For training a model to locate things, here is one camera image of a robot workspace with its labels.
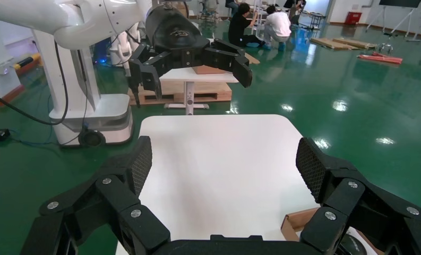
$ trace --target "flat cardboard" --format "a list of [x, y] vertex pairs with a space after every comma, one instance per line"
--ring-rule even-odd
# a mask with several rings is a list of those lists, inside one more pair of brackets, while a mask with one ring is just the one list
[[250, 64], [260, 64], [260, 61], [257, 58], [251, 56], [250, 54], [245, 52], [245, 57], [250, 61]]
[[299, 241], [296, 232], [304, 229], [304, 226], [309, 222], [318, 208], [313, 208], [304, 211], [287, 214], [283, 219], [281, 232], [287, 241]]
[[[297, 235], [297, 232], [302, 231], [304, 229], [304, 226], [309, 222], [309, 220], [312, 218], [312, 216], [317, 210], [318, 208], [313, 208], [309, 210], [294, 212], [292, 214], [287, 214], [283, 219], [281, 226], [281, 232], [285, 240], [298, 242], [299, 237]], [[365, 237], [365, 235], [362, 232], [350, 227], [347, 233], [359, 239], [363, 243], [363, 245], [367, 249], [368, 255], [384, 255], [382, 251], [376, 249], [376, 247], [374, 247], [371, 244], [371, 242]]]
[[335, 38], [333, 39], [333, 41], [337, 43], [341, 43], [341, 44], [351, 45], [357, 48], [362, 48], [362, 49], [371, 49], [371, 48], [376, 48], [377, 46], [377, 44], [370, 44], [368, 42], [350, 40], [350, 39], [345, 39], [345, 38]]
[[226, 72], [224, 70], [214, 68], [214, 67], [210, 67], [210, 66], [206, 66], [206, 65], [194, 66], [192, 68], [193, 68], [193, 70], [195, 71], [196, 74], [216, 74], [216, 73], [225, 73]]
[[359, 49], [351, 45], [341, 44], [339, 42], [332, 41], [331, 39], [328, 39], [328, 38], [311, 38], [310, 41], [316, 44], [326, 46], [331, 49]]

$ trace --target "red box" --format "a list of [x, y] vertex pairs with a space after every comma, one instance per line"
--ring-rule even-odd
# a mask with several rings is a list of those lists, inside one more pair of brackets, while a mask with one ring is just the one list
[[348, 16], [346, 17], [345, 24], [357, 25], [359, 24], [361, 16], [362, 16], [362, 12], [348, 12]]

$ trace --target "wooden pallet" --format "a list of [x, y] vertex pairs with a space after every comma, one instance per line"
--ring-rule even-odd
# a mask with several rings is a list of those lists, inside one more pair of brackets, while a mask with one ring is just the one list
[[311, 38], [310, 41], [316, 44], [326, 46], [331, 49], [359, 49], [351, 45], [341, 44], [339, 42], [332, 41], [331, 39], [328, 39], [328, 38]]
[[363, 41], [356, 41], [356, 40], [350, 40], [350, 39], [345, 39], [345, 38], [335, 38], [333, 39], [333, 41], [336, 41], [341, 44], [351, 45], [357, 48], [362, 48], [362, 49], [371, 49], [371, 48], [376, 48], [377, 46], [377, 44], [370, 44]]
[[[184, 83], [177, 81], [162, 82], [162, 99], [157, 100], [153, 91], [144, 90], [139, 87], [139, 98], [141, 105], [170, 104], [184, 102]], [[129, 104], [135, 105], [135, 98], [129, 89]], [[225, 82], [195, 82], [195, 102], [231, 101], [232, 90]]]

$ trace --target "white shirt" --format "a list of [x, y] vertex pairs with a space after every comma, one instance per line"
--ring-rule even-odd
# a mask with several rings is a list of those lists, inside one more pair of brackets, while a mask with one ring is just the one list
[[290, 36], [290, 20], [285, 12], [275, 12], [267, 16], [265, 25], [273, 27], [277, 36]]

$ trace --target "white tabletop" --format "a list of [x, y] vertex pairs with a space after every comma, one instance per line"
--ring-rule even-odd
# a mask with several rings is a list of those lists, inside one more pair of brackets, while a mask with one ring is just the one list
[[[295, 166], [302, 136], [285, 117], [153, 116], [140, 135], [153, 154], [140, 200], [171, 240], [284, 240], [285, 214], [319, 206]], [[120, 244], [116, 254], [126, 255]]]
[[191, 67], [171, 69], [160, 77], [160, 81], [238, 82], [230, 72], [219, 74], [196, 74]]

